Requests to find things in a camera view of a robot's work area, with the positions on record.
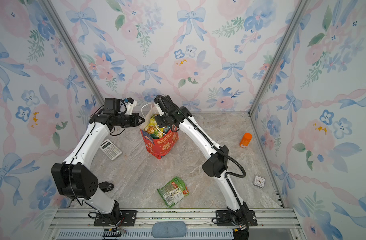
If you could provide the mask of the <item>yellow snack bag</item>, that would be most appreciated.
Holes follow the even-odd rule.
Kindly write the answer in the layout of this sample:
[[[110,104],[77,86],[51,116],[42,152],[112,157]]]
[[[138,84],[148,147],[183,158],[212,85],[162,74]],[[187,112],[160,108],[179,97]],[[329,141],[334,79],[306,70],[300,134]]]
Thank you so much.
[[[150,122],[144,128],[144,131],[146,133],[148,133],[153,139],[161,139],[168,133],[168,131],[170,130],[170,127],[160,128],[155,119],[156,116],[157,115],[153,115],[150,118]]]

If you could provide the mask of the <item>red paper gift bag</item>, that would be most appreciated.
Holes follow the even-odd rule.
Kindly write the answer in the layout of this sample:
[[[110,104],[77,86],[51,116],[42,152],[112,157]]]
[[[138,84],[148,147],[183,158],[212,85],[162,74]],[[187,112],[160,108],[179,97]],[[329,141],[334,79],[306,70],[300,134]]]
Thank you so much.
[[[141,111],[141,113],[145,119],[145,122],[140,125],[140,132],[146,145],[146,150],[157,159],[161,159],[171,151],[172,147],[178,141],[178,129],[174,126],[166,126],[170,127],[168,133],[161,139],[153,139],[148,133],[144,131],[144,128],[149,124],[150,118],[153,115],[158,115],[158,111],[156,107],[152,105],[151,109],[146,115],[143,114],[143,111]]]

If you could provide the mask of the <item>green snack bag barcode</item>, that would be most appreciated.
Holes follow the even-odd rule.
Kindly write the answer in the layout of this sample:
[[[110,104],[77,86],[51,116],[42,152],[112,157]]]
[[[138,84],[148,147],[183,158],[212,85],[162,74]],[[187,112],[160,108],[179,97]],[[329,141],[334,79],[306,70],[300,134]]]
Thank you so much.
[[[190,194],[185,182],[179,177],[174,177],[158,189],[158,193],[168,208],[172,208]]]

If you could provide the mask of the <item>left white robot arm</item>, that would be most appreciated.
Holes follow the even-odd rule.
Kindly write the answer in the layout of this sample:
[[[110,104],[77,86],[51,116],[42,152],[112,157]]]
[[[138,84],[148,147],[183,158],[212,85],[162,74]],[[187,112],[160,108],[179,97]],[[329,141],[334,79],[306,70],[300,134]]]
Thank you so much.
[[[63,163],[54,164],[51,168],[58,192],[70,199],[86,203],[101,215],[118,217],[121,213],[119,203],[103,192],[90,167],[98,149],[113,128],[133,128],[144,122],[145,119],[138,113],[94,114],[75,149]]]

